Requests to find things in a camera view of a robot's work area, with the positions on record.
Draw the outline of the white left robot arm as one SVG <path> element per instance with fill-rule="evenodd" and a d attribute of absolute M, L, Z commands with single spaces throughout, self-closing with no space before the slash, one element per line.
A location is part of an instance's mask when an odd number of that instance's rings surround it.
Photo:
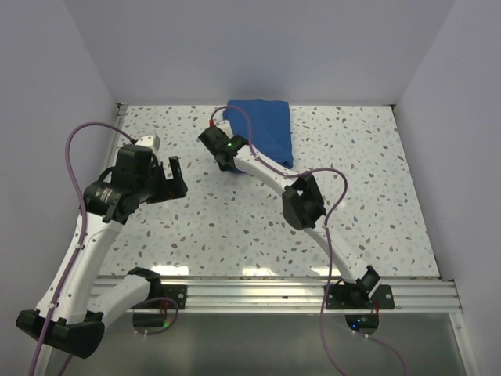
<path fill-rule="evenodd" d="M 83 194 L 86 212 L 77 220 L 74 237 L 55 279 L 33 309 L 21 311 L 16 326 L 35 340 L 82 359 L 90 357 L 105 330 L 136 306 L 178 309 L 161 286 L 160 275 L 135 267 L 98 298 L 92 287 L 106 253 L 139 205 L 184 198 L 188 188 L 178 157 L 168 159 L 172 177 L 154 149 L 126 145 L 116 164 L 105 170 Z"/>

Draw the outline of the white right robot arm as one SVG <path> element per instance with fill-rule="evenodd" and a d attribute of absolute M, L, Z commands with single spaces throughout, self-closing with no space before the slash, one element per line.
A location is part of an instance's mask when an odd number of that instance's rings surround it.
<path fill-rule="evenodd" d="M 348 190 L 345 176 L 334 168 L 315 168 L 298 173 L 284 168 L 242 136 L 228 136 L 213 125 L 205 129 L 198 139 L 214 157 L 222 171 L 237 169 L 259 179 L 282 198 L 285 221 L 298 231 L 308 234 L 336 266 L 342 285 L 326 292 L 344 305 L 355 309 L 368 309 L 377 297 L 380 276 L 375 269 L 355 257 L 346 240 L 328 225 L 333 210 L 326 210 L 323 196 L 313 175 L 315 172 L 333 172 L 344 182 L 342 194 Z"/>

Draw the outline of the blue surgical drape cloth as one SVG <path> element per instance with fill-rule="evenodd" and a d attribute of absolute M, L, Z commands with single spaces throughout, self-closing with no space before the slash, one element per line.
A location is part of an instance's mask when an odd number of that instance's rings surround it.
<path fill-rule="evenodd" d="M 292 169 L 294 156 L 291 138 L 290 105 L 281 100 L 229 100 L 223 118 L 227 120 L 232 132 L 248 138 L 248 125 L 244 115 L 235 110 L 243 110 L 251 122 L 253 146 L 274 162 Z"/>

